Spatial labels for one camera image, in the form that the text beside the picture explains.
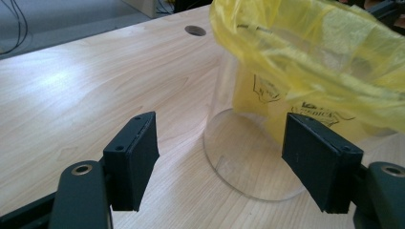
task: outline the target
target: yellow garbage bag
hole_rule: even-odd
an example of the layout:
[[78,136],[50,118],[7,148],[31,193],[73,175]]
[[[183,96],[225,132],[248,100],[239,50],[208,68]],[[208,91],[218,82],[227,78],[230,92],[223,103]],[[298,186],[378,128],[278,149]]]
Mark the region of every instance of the yellow garbage bag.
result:
[[356,120],[347,132],[359,121],[405,131],[405,39],[360,8],[214,0],[210,20],[216,40],[241,63],[236,112],[268,117],[269,130],[284,128],[286,112],[295,112],[331,127]]

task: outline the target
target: glass cylinder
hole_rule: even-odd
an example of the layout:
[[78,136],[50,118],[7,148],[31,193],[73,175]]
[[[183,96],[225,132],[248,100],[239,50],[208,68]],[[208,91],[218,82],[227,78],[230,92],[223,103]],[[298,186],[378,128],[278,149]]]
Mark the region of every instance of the glass cylinder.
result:
[[288,112],[317,119],[352,143],[359,143],[365,156],[394,134],[310,101],[291,104],[268,82],[269,76],[252,73],[224,51],[204,131],[204,151],[212,167],[245,196],[284,200],[305,190],[281,158]]
[[283,200],[305,190],[281,159],[282,145],[264,129],[261,116],[236,113],[232,100],[238,60],[224,52],[207,126],[204,150],[215,171],[244,195]]

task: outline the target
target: wooden table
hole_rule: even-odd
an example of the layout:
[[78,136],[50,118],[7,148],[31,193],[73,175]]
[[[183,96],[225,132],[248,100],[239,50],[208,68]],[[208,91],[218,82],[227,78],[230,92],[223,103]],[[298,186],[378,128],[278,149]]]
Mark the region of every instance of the wooden table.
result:
[[[66,167],[99,160],[129,118],[156,111],[160,159],[140,211],[114,212],[116,228],[352,228],[307,192],[253,200],[214,173],[202,134],[222,53],[204,7],[1,60],[0,215],[54,192]],[[404,142],[390,135],[371,156],[404,165],[390,153]]]

